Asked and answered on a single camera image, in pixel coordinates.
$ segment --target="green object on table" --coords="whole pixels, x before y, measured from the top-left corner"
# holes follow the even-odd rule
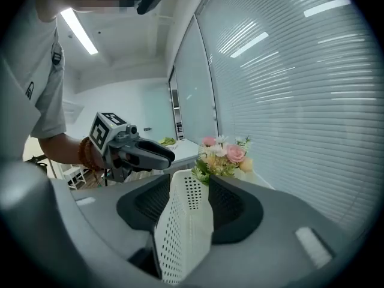
[[[171,137],[165,137],[163,140],[158,141],[163,146],[173,145],[176,143],[176,140]]]

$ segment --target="white plastic part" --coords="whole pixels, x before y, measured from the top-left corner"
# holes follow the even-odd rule
[[[331,254],[309,227],[299,228],[296,231],[296,236],[317,269],[320,269],[332,260]]]
[[[203,260],[211,248],[213,230],[208,187],[191,170],[176,172],[154,233],[163,282],[179,284]]]

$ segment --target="ceiling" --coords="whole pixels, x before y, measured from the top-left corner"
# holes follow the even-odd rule
[[[62,16],[58,16],[66,65],[82,74],[100,67],[124,67],[134,60],[150,64],[155,59],[163,59],[176,3],[177,0],[162,0],[156,9],[142,16],[134,8],[124,14],[77,13],[98,49],[95,55],[85,50]]]

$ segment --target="chair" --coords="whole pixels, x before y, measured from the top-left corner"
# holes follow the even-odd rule
[[[61,164],[59,164],[59,168],[60,168],[60,171],[61,171],[61,175],[63,176],[63,178],[66,180],[66,181],[69,181],[71,180],[72,181],[72,184],[71,185],[68,185],[71,189],[75,189],[77,190],[77,187],[76,187],[76,184],[79,183],[79,181],[82,181],[84,182],[84,184],[86,184],[86,181],[85,181],[85,177],[84,177],[84,172],[83,172],[83,169],[79,166],[74,166],[71,164],[71,167],[68,169],[68,170],[65,170],[63,171],[62,170],[62,166]]]

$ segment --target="ceiling light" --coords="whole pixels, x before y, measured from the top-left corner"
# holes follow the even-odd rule
[[[68,26],[71,28],[73,33],[76,35],[76,37],[82,43],[84,48],[89,52],[89,54],[90,55],[96,54],[98,52],[96,47],[92,44],[92,41],[89,39],[88,35],[83,29],[74,11],[71,8],[69,8],[65,11],[62,11],[61,15],[63,16],[64,20],[66,21]]]
[[[305,17],[310,17],[310,16],[313,16],[313,15],[319,14],[321,12],[328,11],[328,10],[330,10],[332,8],[342,7],[342,6],[348,5],[348,4],[351,4],[350,0],[333,0],[333,1],[329,1],[329,2],[320,4],[320,5],[316,6],[316,7],[313,7],[313,8],[310,8],[310,9],[304,11],[304,16]]]
[[[231,55],[230,57],[231,58],[236,58],[238,57],[240,54],[242,54],[243,52],[247,51],[249,48],[253,47],[254,45],[256,45],[258,42],[262,41],[264,38],[267,38],[269,35],[267,32],[263,32],[261,33],[258,37],[254,38],[253,40],[251,40],[248,44],[246,44],[245,46],[241,47],[238,51],[236,51],[233,55]]]

